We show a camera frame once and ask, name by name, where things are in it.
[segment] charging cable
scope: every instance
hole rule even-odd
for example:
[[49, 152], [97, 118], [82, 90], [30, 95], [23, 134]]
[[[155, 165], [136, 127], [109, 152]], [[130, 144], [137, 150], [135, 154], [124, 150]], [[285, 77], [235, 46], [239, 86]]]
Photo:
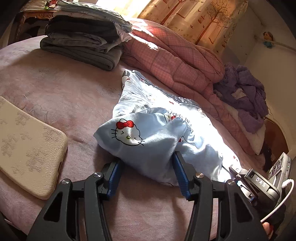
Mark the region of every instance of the charging cable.
[[294, 180], [293, 179], [288, 179], [288, 180], [284, 181], [283, 185], [281, 186], [282, 188], [285, 188], [289, 183], [292, 183], [292, 187], [291, 187], [289, 193], [287, 194], [287, 196], [281, 201], [281, 203], [274, 210], [272, 210], [270, 212], [270, 214], [268, 214], [260, 222], [263, 223], [266, 219], [268, 219], [271, 215], [273, 215], [283, 205], [283, 203], [288, 199], [288, 197], [290, 196], [290, 194], [292, 193], [293, 188], [294, 188]]

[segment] bed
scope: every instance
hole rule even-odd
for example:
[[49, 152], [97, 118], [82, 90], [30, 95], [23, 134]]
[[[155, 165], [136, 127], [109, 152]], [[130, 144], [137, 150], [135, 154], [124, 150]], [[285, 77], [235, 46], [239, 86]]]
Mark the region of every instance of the bed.
[[[124, 62], [111, 72], [65, 56], [43, 51], [44, 36], [24, 40], [0, 51], [0, 96], [37, 119], [60, 129], [69, 138], [68, 151], [58, 182], [85, 179], [100, 171], [113, 157], [93, 137], [96, 129], [112, 117], [121, 95]], [[155, 85], [172, 92], [151, 75]], [[247, 155], [225, 127], [208, 115], [224, 142], [246, 169], [260, 170], [264, 163]], [[44, 205], [0, 172], [0, 211], [28, 234]], [[126, 167], [116, 195], [105, 204], [113, 240], [183, 240], [193, 203], [178, 187], [165, 186]], [[217, 226], [214, 205], [211, 237]]]

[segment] purple fleece garment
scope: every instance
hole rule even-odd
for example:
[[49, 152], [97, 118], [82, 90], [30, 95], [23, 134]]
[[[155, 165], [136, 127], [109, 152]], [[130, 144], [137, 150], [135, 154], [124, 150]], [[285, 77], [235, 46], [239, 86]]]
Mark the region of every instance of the purple fleece garment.
[[[238, 88], [241, 88], [246, 96], [236, 100], [231, 94]], [[222, 101], [238, 109], [238, 116], [247, 132], [254, 134], [262, 127], [262, 118], [268, 114], [266, 94], [263, 84], [247, 67], [239, 65], [235, 69], [231, 63], [226, 63], [225, 75], [219, 83], [214, 84], [214, 89], [223, 95]]]

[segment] pink plaid blanket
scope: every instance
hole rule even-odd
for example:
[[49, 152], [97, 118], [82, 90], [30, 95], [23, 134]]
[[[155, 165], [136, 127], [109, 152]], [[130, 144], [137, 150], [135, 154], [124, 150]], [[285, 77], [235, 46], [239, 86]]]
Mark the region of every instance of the pink plaid blanket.
[[180, 96], [195, 100], [226, 127], [246, 153], [253, 155], [246, 136], [213, 93], [213, 83], [224, 76], [222, 61], [160, 24], [143, 19], [130, 22], [132, 39], [123, 44], [122, 60], [152, 74]]

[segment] carved wooden nightstand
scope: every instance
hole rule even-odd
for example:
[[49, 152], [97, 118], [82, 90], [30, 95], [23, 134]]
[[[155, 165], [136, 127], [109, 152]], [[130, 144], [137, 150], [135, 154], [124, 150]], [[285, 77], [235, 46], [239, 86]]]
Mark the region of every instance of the carved wooden nightstand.
[[53, 18], [53, 14], [56, 10], [46, 10], [44, 9], [46, 1], [44, 0], [31, 0], [29, 1], [17, 14], [17, 29], [15, 32], [14, 42], [19, 41], [20, 32], [22, 30], [22, 26], [27, 18], [37, 18], [37, 19], [48, 19], [51, 20]]

